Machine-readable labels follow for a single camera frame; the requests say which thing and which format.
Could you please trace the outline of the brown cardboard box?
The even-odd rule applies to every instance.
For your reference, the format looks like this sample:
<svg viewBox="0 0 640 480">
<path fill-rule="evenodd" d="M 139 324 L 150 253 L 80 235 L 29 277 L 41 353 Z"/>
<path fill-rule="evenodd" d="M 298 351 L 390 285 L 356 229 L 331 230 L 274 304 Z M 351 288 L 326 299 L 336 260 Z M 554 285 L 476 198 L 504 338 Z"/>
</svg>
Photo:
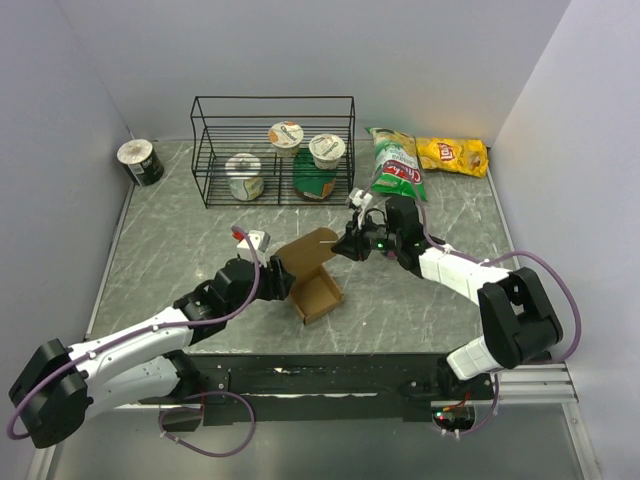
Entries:
<svg viewBox="0 0 640 480">
<path fill-rule="evenodd" d="M 321 227 L 275 253 L 284 269 L 295 277 L 289 298 L 304 325 L 328 314 L 343 300 L 341 288 L 325 268 L 325 263 L 335 257 L 331 248 L 337 240 L 333 230 Z"/>
</svg>

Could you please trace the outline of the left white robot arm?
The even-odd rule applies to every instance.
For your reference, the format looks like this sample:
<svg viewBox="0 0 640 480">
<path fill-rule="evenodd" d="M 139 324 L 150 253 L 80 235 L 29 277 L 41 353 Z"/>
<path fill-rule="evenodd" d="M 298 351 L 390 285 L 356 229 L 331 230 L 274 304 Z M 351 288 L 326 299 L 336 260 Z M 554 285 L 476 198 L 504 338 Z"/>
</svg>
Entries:
<svg viewBox="0 0 640 480">
<path fill-rule="evenodd" d="M 215 276 L 171 306 L 132 327 L 97 340 L 41 344 L 10 387 L 14 406 L 6 434 L 39 449 L 75 433 L 91 414 L 134 402 L 130 384 L 143 380 L 144 399 L 191 399 L 197 375 L 174 362 L 176 352 L 225 329 L 253 301 L 286 299 L 296 278 L 283 261 L 229 260 Z"/>
</svg>

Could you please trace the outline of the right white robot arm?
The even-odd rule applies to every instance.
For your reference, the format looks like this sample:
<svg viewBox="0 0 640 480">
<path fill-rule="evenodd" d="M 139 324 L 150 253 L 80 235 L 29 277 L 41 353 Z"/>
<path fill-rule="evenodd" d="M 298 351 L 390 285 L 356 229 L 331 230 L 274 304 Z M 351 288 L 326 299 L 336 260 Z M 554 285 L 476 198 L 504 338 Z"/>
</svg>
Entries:
<svg viewBox="0 0 640 480">
<path fill-rule="evenodd" d="M 482 335 L 440 361 L 437 386 L 456 399 L 472 379 L 513 369 L 545 353 L 563 338 L 563 330 L 538 275 L 530 268 L 508 270 L 472 261 L 446 242 L 424 232 L 418 206 L 409 197 L 386 200 L 384 221 L 370 214 L 372 195 L 354 189 L 353 210 L 332 251 L 364 261 L 374 250 L 392 253 L 413 275 L 443 285 L 479 308 Z"/>
</svg>

